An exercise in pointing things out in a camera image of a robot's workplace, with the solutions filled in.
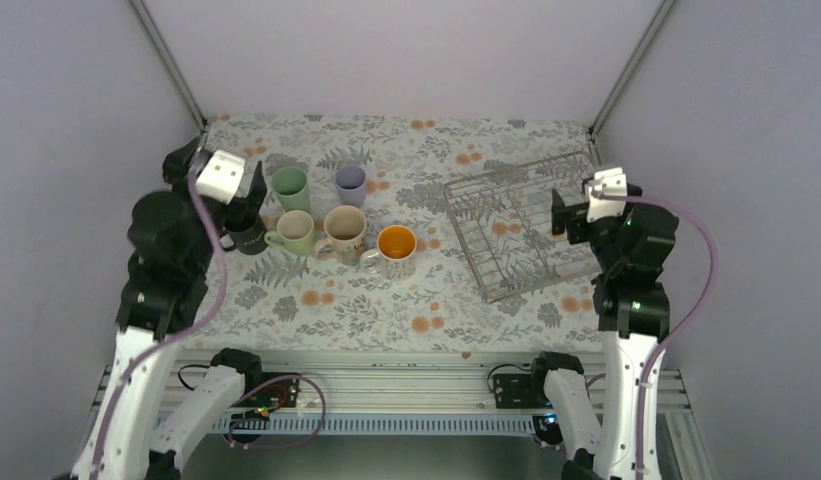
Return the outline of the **black mug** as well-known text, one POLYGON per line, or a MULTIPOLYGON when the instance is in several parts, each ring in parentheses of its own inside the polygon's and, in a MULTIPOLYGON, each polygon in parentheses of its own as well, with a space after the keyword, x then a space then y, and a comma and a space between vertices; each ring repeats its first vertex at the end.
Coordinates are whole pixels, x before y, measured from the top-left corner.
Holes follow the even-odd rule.
POLYGON ((246 219, 228 220, 222 233, 222 249, 224 252, 239 251, 248 256, 258 255, 268 248, 266 233, 266 225, 259 214, 246 219))

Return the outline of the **metal wire dish rack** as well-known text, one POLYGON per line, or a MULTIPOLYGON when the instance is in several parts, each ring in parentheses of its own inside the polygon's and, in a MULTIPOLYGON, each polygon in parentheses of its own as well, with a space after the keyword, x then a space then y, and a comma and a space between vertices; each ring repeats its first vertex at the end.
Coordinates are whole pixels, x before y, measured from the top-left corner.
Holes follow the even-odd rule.
POLYGON ((501 165, 444 185, 446 213, 482 298, 489 302, 598 273, 586 244, 552 232, 553 195, 585 200, 594 163, 583 151, 501 165))

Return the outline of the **mint green tumbler cup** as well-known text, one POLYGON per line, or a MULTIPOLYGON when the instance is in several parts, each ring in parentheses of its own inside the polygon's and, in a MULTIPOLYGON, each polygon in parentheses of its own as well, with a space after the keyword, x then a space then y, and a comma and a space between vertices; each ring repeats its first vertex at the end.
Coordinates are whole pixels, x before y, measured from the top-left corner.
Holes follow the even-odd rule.
POLYGON ((307 173, 298 167, 278 169, 271 177, 271 189, 285 211, 311 211, 307 173))

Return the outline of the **light green mug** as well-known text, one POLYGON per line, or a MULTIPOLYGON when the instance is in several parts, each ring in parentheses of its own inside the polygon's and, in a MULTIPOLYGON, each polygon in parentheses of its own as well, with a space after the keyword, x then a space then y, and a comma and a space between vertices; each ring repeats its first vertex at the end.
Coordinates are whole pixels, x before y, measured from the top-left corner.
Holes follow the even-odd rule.
POLYGON ((303 210, 284 213, 277 221, 275 229, 267 231, 263 237, 267 245, 283 248, 297 256, 311 256, 316 244, 315 222, 303 210))

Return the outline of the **beige pineapple mug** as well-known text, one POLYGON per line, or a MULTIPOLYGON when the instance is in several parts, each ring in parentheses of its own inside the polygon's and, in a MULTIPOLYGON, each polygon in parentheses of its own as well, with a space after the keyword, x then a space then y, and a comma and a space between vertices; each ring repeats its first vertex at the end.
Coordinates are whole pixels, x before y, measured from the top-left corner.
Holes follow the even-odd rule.
POLYGON ((324 218, 325 237, 316 242, 312 254, 317 260, 337 260, 346 266, 357 266, 366 247, 367 219, 355 206, 333 208, 324 218))

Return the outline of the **lavender tumbler cup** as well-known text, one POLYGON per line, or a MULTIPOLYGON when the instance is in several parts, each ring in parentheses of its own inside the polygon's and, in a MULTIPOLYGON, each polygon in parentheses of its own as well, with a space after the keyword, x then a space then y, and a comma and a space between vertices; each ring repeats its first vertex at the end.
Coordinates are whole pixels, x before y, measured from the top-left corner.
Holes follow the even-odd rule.
POLYGON ((339 200, 344 205, 361 208, 367 195, 367 175, 356 165, 340 167, 334 175, 339 200))

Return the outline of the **white iridescent patterned mug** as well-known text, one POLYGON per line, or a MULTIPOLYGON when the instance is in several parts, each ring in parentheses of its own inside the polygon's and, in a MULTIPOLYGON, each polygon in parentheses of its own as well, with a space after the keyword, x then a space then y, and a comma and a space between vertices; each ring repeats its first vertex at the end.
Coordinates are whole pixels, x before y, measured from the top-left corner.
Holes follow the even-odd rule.
POLYGON ((360 258, 359 267, 368 274, 396 281, 415 272, 416 235, 406 226, 392 225, 377 236, 376 246, 360 258))

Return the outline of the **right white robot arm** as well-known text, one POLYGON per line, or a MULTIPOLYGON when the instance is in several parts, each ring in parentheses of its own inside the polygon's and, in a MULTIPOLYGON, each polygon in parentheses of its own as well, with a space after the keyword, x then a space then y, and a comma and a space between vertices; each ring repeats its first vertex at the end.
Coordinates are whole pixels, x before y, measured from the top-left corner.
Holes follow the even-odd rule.
POLYGON ((578 357, 542 352, 530 367, 527 391, 556 416, 567 455, 564 479, 657 479, 656 384, 669 333, 670 305, 659 283, 675 245, 678 218, 661 206, 615 201, 601 211, 600 199, 567 205, 552 195, 555 235, 586 242, 600 273, 592 281, 593 306, 605 354, 602 414, 590 401, 578 357))

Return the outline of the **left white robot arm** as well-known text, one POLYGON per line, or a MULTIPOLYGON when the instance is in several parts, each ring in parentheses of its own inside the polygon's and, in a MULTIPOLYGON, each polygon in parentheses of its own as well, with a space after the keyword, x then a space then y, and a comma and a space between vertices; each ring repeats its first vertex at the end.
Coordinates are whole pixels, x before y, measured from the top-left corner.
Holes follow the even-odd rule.
POLYGON ((203 328, 207 272, 225 272, 224 237, 262 226, 261 172, 243 158, 203 147, 200 138, 169 153, 165 188, 133 207, 134 251, 116 314, 116 349, 98 414, 69 471, 72 479, 177 479, 202 438, 234 402, 264 391, 256 359, 219 365, 166 420, 157 416, 183 341, 203 328))

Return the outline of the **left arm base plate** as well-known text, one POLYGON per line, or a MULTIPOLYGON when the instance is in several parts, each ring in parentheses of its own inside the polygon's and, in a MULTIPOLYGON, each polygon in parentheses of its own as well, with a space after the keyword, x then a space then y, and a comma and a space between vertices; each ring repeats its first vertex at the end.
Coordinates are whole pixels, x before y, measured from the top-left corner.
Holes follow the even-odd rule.
POLYGON ((300 378, 296 374, 268 372, 245 384, 237 408, 293 408, 297 404, 300 378))

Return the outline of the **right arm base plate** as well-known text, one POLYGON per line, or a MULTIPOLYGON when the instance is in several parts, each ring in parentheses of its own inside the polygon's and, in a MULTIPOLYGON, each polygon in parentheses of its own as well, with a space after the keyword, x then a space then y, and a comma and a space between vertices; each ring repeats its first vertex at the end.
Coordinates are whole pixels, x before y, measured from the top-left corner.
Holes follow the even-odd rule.
POLYGON ((504 373, 492 376, 495 405, 500 410, 550 408, 542 386, 531 374, 504 373))

